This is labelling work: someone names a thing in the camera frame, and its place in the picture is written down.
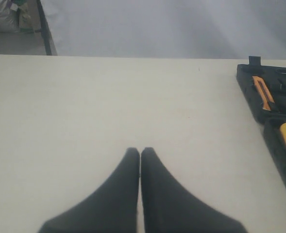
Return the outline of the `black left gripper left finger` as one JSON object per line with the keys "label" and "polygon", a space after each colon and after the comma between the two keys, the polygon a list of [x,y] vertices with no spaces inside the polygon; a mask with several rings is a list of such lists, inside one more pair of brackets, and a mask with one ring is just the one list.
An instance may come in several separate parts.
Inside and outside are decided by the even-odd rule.
{"label": "black left gripper left finger", "polygon": [[41,233],[135,233],[140,155],[127,148],[119,165],[89,197],[46,221]]}

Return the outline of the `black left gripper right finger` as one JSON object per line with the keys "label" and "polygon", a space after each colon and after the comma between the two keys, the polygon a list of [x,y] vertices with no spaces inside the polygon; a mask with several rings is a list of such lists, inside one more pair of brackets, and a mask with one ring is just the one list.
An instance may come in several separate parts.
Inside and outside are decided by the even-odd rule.
{"label": "black left gripper right finger", "polygon": [[245,233],[235,220],[205,204],[167,170],[153,148],[141,153],[141,193],[147,233]]}

